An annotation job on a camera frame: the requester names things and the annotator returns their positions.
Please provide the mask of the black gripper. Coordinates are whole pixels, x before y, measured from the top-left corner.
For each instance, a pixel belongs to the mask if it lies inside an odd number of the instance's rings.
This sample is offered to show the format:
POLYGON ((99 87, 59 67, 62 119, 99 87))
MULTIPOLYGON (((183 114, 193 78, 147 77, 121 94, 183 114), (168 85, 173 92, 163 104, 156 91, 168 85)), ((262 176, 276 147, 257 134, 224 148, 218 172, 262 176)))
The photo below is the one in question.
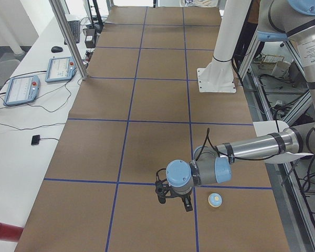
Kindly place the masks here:
POLYGON ((186 212, 193 211, 193 206, 191 202, 191 193, 192 193, 191 187, 184 192, 178 192, 175 190, 175 188, 170 187, 169 192, 170 192, 170 198, 176 198, 176 197, 182 198, 182 202, 184 204, 184 208, 186 212))

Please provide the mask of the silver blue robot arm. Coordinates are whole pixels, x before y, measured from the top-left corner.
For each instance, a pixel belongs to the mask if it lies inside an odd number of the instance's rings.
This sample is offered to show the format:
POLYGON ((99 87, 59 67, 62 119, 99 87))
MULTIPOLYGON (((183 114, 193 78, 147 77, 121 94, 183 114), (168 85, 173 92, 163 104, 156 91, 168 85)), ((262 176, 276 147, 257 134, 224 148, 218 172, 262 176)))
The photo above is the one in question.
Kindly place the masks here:
MULTIPOLYGON (((297 44, 315 109, 315 1, 261 1, 257 37, 260 41, 291 40, 297 44)), ((174 160, 167 165, 166 178, 156 180, 155 191, 160 203, 179 197, 186 211, 191 211, 192 189, 229 181, 234 162, 286 163, 285 153, 292 154, 293 159, 299 153, 315 155, 315 123, 217 146, 205 138, 191 161, 174 160)))

